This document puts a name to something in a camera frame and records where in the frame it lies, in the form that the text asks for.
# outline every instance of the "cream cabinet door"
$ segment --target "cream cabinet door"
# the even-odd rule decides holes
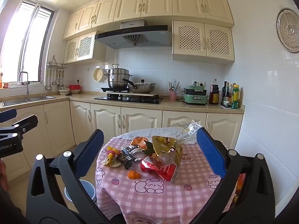
[[[37,117],[38,125],[23,135],[22,145],[25,157],[32,167],[37,154],[43,154],[47,158],[53,157],[54,154],[48,137],[44,108],[42,105],[17,109],[15,122],[31,115]]]
[[[79,37],[76,61],[92,59],[96,31]]]
[[[208,113],[205,128],[214,140],[222,141],[226,147],[234,149],[242,118],[242,114]]]
[[[70,14],[68,17],[68,22],[65,27],[63,39],[70,37],[76,33],[76,29],[78,28],[78,21],[81,14],[82,9],[75,11],[74,13]]]
[[[104,144],[121,135],[121,107],[91,104],[92,130],[104,133]]]
[[[207,113],[163,111],[162,127],[182,127],[191,120],[205,126]]]
[[[0,127],[7,127],[13,124],[13,119],[0,123]],[[19,152],[2,158],[6,164],[6,175],[8,181],[30,170],[30,166],[23,152]]]
[[[92,3],[86,7],[83,7],[78,20],[78,27],[76,33],[85,31],[92,27],[93,18],[97,8],[98,2]]]
[[[207,41],[207,57],[235,60],[231,29],[204,24]]]
[[[141,17],[172,15],[172,0],[143,0]]]
[[[162,111],[137,108],[121,108],[122,133],[133,130],[162,127]]]
[[[79,37],[66,42],[64,64],[76,61]]]
[[[75,145],[69,101],[45,104],[44,115],[54,155]]]
[[[140,18],[142,0],[118,0],[113,21]]]
[[[90,103],[70,101],[71,119],[76,145],[92,135]]]
[[[227,0],[202,0],[207,19],[218,20],[234,25]]]
[[[113,22],[117,0],[99,0],[92,27]]]
[[[173,54],[207,56],[204,24],[173,21]]]
[[[174,16],[205,18],[202,0],[172,0]]]

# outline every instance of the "green bottle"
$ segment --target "green bottle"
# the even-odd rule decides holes
[[[231,108],[237,109],[239,106],[239,85],[234,85],[234,89],[231,95]]]

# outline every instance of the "pot handle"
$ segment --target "pot handle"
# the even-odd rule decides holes
[[[119,66],[119,64],[112,64],[113,69],[115,69],[115,67],[114,67],[113,65],[117,65],[117,68],[118,68],[118,66]]]
[[[132,81],[125,79],[125,78],[123,78],[122,81],[125,81],[125,82],[129,83],[130,85],[132,85],[133,89],[137,89],[137,86]]]

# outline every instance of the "range hood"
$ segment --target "range hood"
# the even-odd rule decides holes
[[[121,29],[97,34],[95,39],[113,49],[170,46],[168,26],[146,26],[144,20],[121,23]]]

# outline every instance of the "window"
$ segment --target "window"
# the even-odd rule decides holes
[[[54,11],[39,3],[23,0],[13,15],[0,54],[2,81],[19,82],[20,71],[30,82],[41,83],[44,46]],[[26,81],[22,74],[20,81]]]

